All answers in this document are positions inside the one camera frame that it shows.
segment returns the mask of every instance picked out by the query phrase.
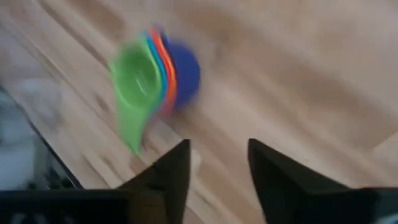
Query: black object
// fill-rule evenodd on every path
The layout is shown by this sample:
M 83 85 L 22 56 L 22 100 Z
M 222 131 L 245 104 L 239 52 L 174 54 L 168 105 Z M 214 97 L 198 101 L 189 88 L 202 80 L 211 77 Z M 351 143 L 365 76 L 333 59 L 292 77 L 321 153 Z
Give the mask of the black object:
M 190 180 L 183 140 L 116 190 L 0 192 L 0 223 L 182 223 Z
M 398 189 L 349 189 L 255 139 L 248 159 L 268 224 L 398 223 Z

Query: green measuring cup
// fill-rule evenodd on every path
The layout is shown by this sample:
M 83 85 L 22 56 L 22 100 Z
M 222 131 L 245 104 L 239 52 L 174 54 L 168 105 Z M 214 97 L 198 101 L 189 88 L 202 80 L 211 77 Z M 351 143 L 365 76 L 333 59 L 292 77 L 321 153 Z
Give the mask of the green measuring cup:
M 162 89 L 162 77 L 145 37 L 124 46 L 109 69 L 121 138 L 139 154 L 142 134 L 159 104 Z

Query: wooden floor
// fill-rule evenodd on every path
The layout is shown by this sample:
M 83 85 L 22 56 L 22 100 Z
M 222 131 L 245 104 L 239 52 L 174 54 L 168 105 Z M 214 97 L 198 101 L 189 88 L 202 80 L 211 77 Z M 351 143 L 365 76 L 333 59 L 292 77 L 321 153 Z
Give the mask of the wooden floor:
M 2 0 L 1 84 L 84 187 L 117 187 L 193 143 L 186 223 L 264 223 L 248 138 L 351 187 L 398 184 L 390 0 Z M 133 157 L 107 62 L 158 24 L 202 67 L 198 98 Z

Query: wood grain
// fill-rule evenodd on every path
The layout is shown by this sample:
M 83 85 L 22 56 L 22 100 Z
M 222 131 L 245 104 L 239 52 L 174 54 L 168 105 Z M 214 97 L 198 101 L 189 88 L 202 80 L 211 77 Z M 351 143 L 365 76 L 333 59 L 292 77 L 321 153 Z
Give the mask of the wood grain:
M 398 183 L 389 1 L 14 0 L 0 10 L 11 40 L 47 70 L 3 66 L 4 86 L 87 188 L 117 187 L 182 138 L 193 146 L 187 223 L 263 222 L 249 138 L 351 187 Z M 153 24 L 193 49 L 201 89 L 133 157 L 118 137 L 106 67 Z M 7 46 L 6 62 L 16 48 Z M 32 76 L 59 86 L 56 128 L 16 88 Z

